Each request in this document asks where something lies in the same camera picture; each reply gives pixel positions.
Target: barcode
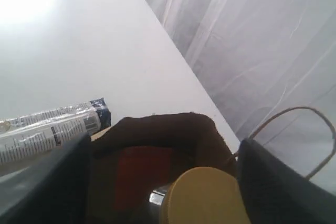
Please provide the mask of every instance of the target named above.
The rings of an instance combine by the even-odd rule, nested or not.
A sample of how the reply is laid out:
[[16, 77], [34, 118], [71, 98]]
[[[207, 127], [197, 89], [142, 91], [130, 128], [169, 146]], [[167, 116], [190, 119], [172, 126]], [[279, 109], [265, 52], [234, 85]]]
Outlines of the barcode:
[[84, 118], [85, 129], [88, 133], [93, 134], [98, 131], [97, 120], [94, 116]]

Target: plastic packaging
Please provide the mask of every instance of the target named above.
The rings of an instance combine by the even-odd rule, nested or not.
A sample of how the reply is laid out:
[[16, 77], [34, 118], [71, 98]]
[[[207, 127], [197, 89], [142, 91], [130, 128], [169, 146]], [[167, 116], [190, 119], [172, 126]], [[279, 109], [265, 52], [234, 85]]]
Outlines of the plastic packaging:
[[111, 126], [104, 99], [0, 121], [0, 165], [49, 151], [80, 132]]

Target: twisted rope handle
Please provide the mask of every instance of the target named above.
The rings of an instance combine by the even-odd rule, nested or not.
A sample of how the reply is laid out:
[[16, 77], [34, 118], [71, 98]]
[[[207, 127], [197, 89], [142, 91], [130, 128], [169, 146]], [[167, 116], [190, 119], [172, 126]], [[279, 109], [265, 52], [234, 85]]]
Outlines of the twisted rope handle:
[[[293, 107], [293, 108], [288, 108], [286, 110], [283, 110], [277, 114], [275, 114], [274, 116], [270, 117], [268, 120], [266, 120], [265, 123], [263, 123], [261, 126], [259, 126], [255, 132], [253, 132], [248, 138], [254, 138], [256, 137], [256, 135], [258, 135], [258, 133], [267, 125], [269, 124], [271, 121], [273, 121], [275, 118], [278, 118], [279, 116], [292, 111], [292, 110], [297, 110], [297, 109], [305, 109], [305, 110], [311, 110], [313, 111], [315, 114], [317, 114], [318, 116], [320, 116], [325, 123], [327, 124], [327, 126], [329, 127], [329, 129], [331, 130], [332, 133], [332, 139], [334, 140], [333, 143], [333, 147], [331, 150], [331, 153], [324, 159], [322, 160], [321, 163], [319, 163], [319, 165], [313, 169], [307, 176], [306, 179], [311, 179], [312, 176], [314, 176], [316, 173], [318, 173], [319, 171], [322, 170], [322, 168], [331, 160], [331, 158], [334, 156], [334, 154], [336, 153], [336, 130], [335, 127], [332, 125], [332, 123], [329, 121], [329, 119], [320, 111], [318, 111], [317, 109], [314, 109], [312, 107], [309, 106], [298, 106], [298, 107]], [[229, 160], [227, 161], [230, 162], [232, 159], [236, 158], [238, 156], [238, 152], [234, 153]]]

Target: sheer curtain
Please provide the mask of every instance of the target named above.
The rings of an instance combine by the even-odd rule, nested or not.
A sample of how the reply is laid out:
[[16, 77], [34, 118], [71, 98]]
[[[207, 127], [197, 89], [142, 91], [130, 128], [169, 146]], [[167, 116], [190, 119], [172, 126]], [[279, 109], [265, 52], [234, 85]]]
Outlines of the sheer curtain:
[[[147, 0], [239, 139], [285, 108], [336, 124], [336, 0]], [[311, 112], [257, 137], [300, 174], [332, 148]], [[312, 181], [336, 194], [336, 157]]]

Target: yellow lid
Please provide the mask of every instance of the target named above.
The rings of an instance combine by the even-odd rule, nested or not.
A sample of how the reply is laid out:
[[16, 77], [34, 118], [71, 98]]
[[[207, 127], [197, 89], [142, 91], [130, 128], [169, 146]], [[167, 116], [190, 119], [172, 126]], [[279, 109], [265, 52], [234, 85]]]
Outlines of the yellow lid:
[[250, 223], [237, 180], [211, 167], [182, 174], [165, 195], [160, 211], [160, 224]]

